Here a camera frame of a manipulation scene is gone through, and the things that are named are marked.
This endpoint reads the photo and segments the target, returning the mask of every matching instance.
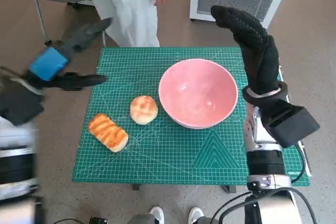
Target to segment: cable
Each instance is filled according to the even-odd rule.
[[[246,201],[246,202],[242,202],[242,203],[239,203],[239,204],[236,204],[228,209],[226,209],[219,217],[219,224],[223,224],[223,219],[225,216],[227,216],[229,213],[233,212],[234,210],[240,208],[240,207],[245,207],[247,205],[250,205],[250,204],[253,204],[253,203],[256,203],[262,199],[265,199],[265,198],[269,198],[271,197],[272,195],[280,192],[280,191],[292,191],[294,193],[296,193],[297,195],[299,195],[301,197],[301,199],[304,201],[304,203],[306,204],[308,210],[309,210],[309,213],[310,213],[310,216],[311,216],[311,219],[313,221],[314,224],[317,224],[317,221],[316,221],[316,217],[315,217],[315,214],[314,214],[314,211],[313,209],[311,208],[311,205],[309,204],[307,198],[303,195],[302,192],[300,192],[299,190],[296,190],[294,188],[290,188],[290,187],[281,187],[281,188],[278,188],[278,189],[275,189],[275,190],[271,190],[255,199],[252,199],[252,200],[249,200],[249,201]]]
[[[226,207],[228,204],[230,204],[232,201],[235,201],[236,199],[242,197],[242,196],[245,196],[245,195],[248,195],[248,194],[251,194],[250,191],[246,192],[246,193],[243,193],[243,194],[240,194],[234,198],[232,198],[231,200],[229,200],[227,203],[225,203],[224,205],[222,205],[216,212],[215,214],[213,215],[213,217],[211,218],[211,221],[210,221],[210,224],[212,224],[212,222],[214,221],[214,219],[216,218],[216,216],[218,215],[218,213],[224,208]]]
[[[306,159],[305,159],[304,154],[303,154],[303,152],[300,148],[299,143],[296,143],[295,147],[298,150],[298,152],[300,154],[300,157],[301,157],[301,160],[302,160],[302,170],[301,170],[300,174],[295,179],[292,180],[292,184],[295,183],[296,181],[298,181],[303,176],[303,174],[306,170]]]
[[[70,219],[58,220],[58,221],[54,222],[53,224],[57,224],[57,223],[60,223],[60,222],[66,221],[66,220],[73,220],[73,221],[75,221],[75,222],[77,222],[77,223],[84,224],[83,222],[81,222],[81,221],[79,221],[79,220],[71,219],[71,218],[70,218]]]

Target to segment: black glove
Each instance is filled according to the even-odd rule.
[[[248,86],[256,94],[279,88],[279,54],[274,39],[252,15],[231,7],[213,6],[216,24],[228,28],[240,45]]]

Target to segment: bread roll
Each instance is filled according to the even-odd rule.
[[[128,142],[128,134],[116,126],[106,115],[98,114],[89,123],[89,131],[106,148],[113,152],[121,151]]]
[[[148,124],[156,118],[157,107],[153,98],[146,95],[137,97],[131,103],[131,118],[137,124]]]

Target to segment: round bun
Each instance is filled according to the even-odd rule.
[[[152,122],[158,112],[158,106],[153,98],[142,95],[131,102],[131,118],[140,125],[146,125]]]

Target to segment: shoe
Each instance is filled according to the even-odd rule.
[[[149,213],[159,221],[159,224],[164,224],[164,214],[161,207],[153,207]]]
[[[203,216],[204,216],[203,211],[198,207],[194,207],[189,212],[188,224],[195,223],[200,217],[203,217]]]

